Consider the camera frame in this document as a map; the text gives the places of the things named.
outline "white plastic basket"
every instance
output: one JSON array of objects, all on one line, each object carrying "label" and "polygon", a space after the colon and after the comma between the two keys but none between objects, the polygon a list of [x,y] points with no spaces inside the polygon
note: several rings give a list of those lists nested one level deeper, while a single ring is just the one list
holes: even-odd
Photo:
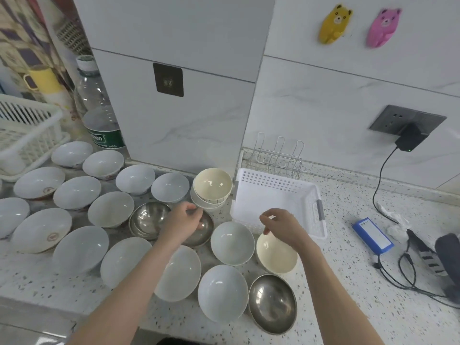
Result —
[{"label": "white plastic basket", "polygon": [[230,215],[234,221],[261,234],[259,216],[270,208],[290,211],[307,233],[316,239],[328,236],[321,195],[313,183],[240,168]]},{"label": "white plastic basket", "polygon": [[61,131],[62,116],[53,104],[0,94],[0,179],[18,180],[70,140]]}]

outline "yellow bear hook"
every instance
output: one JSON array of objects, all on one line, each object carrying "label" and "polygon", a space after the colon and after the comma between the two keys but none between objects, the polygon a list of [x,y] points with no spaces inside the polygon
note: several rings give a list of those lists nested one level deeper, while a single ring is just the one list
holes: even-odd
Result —
[{"label": "yellow bear hook", "polygon": [[335,6],[322,22],[319,41],[322,44],[331,44],[337,40],[344,33],[352,15],[353,11],[343,7],[342,4]]}]

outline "stainless steel bowl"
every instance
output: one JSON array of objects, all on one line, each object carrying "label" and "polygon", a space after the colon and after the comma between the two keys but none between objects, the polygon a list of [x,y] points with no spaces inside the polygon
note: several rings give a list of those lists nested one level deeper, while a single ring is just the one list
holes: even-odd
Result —
[{"label": "stainless steel bowl", "polygon": [[170,211],[170,207],[163,202],[144,203],[131,214],[129,230],[133,236],[156,240]]},{"label": "stainless steel bowl", "polygon": [[275,275],[262,275],[249,289],[249,311],[265,332],[284,334],[297,317],[295,295],[287,282]]},{"label": "stainless steel bowl", "polygon": [[187,238],[183,243],[184,246],[189,246],[190,248],[199,247],[204,245],[213,234],[214,231],[214,221],[210,214],[206,211],[203,211],[203,215],[200,219],[200,226],[192,236]]}]

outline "white ceramic bowl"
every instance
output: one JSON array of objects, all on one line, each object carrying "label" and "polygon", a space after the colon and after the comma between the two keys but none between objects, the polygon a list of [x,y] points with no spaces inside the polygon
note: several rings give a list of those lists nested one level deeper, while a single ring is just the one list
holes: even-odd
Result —
[{"label": "white ceramic bowl", "polygon": [[70,142],[54,150],[51,161],[62,167],[80,168],[92,151],[91,144],[87,142]]},{"label": "white ceramic bowl", "polygon": [[288,273],[297,263],[297,252],[271,232],[259,236],[256,251],[262,265],[275,274]]},{"label": "white ceramic bowl", "polygon": [[204,199],[202,199],[201,197],[199,197],[196,192],[195,192],[195,189],[193,189],[193,187],[191,187],[190,189],[190,197],[193,201],[193,203],[195,203],[198,207],[201,207],[203,209],[216,209],[218,207],[220,207],[222,204],[224,204],[225,201],[222,201],[221,203],[209,203],[209,202],[206,202],[204,201]]},{"label": "white ceramic bowl", "polygon": [[250,260],[255,246],[254,236],[240,223],[222,223],[211,236],[211,249],[214,255],[227,265],[237,266]]},{"label": "white ceramic bowl", "polygon": [[204,274],[198,287],[198,303],[214,322],[229,323],[247,305],[248,289],[243,275],[228,265],[217,265]]},{"label": "white ceramic bowl", "polygon": [[65,209],[43,209],[19,224],[11,244],[21,253],[40,253],[58,244],[71,227],[72,217]]},{"label": "white ceramic bowl", "polygon": [[90,155],[83,162],[83,171],[89,176],[101,180],[116,177],[125,164],[124,156],[115,150],[102,150]]},{"label": "white ceramic bowl", "polygon": [[37,168],[20,177],[14,184],[13,191],[23,199],[37,200],[55,192],[64,180],[65,174],[59,168]]},{"label": "white ceramic bowl", "polygon": [[193,189],[204,201],[222,203],[230,195],[232,179],[220,168],[208,168],[198,173],[193,180]]},{"label": "white ceramic bowl", "polygon": [[115,184],[124,192],[137,196],[145,194],[155,180],[155,170],[147,165],[134,165],[121,171]]},{"label": "white ceramic bowl", "polygon": [[88,209],[91,224],[113,229],[128,220],[134,210],[134,200],[126,192],[113,191],[96,199]]},{"label": "white ceramic bowl", "polygon": [[65,276],[88,272],[109,248],[109,235],[99,226],[83,226],[60,241],[53,253],[56,271]]},{"label": "white ceramic bowl", "polygon": [[30,214],[26,200],[8,197],[0,200],[0,238],[9,236]]},{"label": "white ceramic bowl", "polygon": [[152,245],[140,237],[130,237],[114,245],[102,260],[101,278],[111,289],[131,272]]},{"label": "white ceramic bowl", "polygon": [[180,246],[169,259],[156,286],[155,295],[170,303],[185,299],[198,286],[200,277],[201,262],[198,254],[189,247]]},{"label": "white ceramic bowl", "polygon": [[187,195],[190,183],[179,173],[165,173],[152,184],[152,195],[160,202],[176,203]]},{"label": "white ceramic bowl", "polygon": [[99,197],[101,188],[101,182],[94,177],[76,177],[56,190],[53,201],[63,209],[82,209]]}]

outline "green label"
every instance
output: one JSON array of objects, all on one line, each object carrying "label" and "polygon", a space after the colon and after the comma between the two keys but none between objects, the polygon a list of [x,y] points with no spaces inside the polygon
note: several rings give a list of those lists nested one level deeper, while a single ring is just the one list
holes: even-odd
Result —
[{"label": "green label", "polygon": [[101,148],[105,149],[119,149],[125,146],[125,142],[123,141],[123,137],[121,136],[121,131],[110,131],[110,132],[99,132],[93,131],[89,128],[88,132],[91,134],[92,140],[94,141],[95,145],[100,146]]}]

